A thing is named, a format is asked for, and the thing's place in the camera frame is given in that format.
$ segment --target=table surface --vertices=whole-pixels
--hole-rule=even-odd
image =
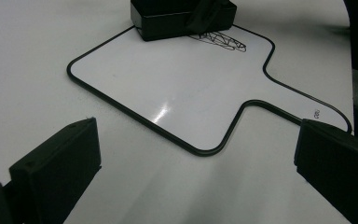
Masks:
[[[268,73],[352,122],[343,1],[232,2],[235,24],[275,43]],[[200,158],[70,80],[69,62],[130,26],[130,1],[0,1],[0,182],[59,129],[95,117],[103,168],[65,223],[348,223],[296,172],[295,124],[246,108],[223,151]]]

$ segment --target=whiteboard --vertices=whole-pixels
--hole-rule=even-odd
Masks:
[[[262,106],[299,123],[316,119],[351,132],[337,109],[270,77],[274,44],[238,26],[144,42],[131,27],[74,59],[69,76],[185,149],[213,155],[243,109]]]

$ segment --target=white table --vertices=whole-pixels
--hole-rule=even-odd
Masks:
[[[352,122],[341,0],[247,0],[235,23],[267,36],[268,73]],[[0,181],[63,126],[98,121],[103,169],[65,223],[348,223],[293,164],[298,126],[261,108],[199,158],[85,91],[66,65],[132,25],[130,1],[0,1]]]

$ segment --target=marker scribble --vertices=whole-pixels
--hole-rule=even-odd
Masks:
[[[223,35],[220,32],[210,32],[202,35],[190,35],[190,38],[205,42],[207,44],[217,45],[224,49],[229,50],[239,50],[241,52],[246,51],[246,45],[242,44],[240,41],[229,37],[228,35]]]

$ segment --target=black plastic block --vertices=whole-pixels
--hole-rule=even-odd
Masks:
[[[194,35],[187,27],[196,9],[197,0],[131,0],[131,19],[145,41]],[[227,30],[234,22],[237,6],[228,2],[222,5],[214,19],[208,21],[205,32]]]
[[[358,223],[358,138],[334,126],[304,119],[295,165],[348,221]]]
[[[100,164],[96,120],[66,126],[10,167],[7,197],[21,198],[12,209],[25,212],[27,224],[62,224]]]

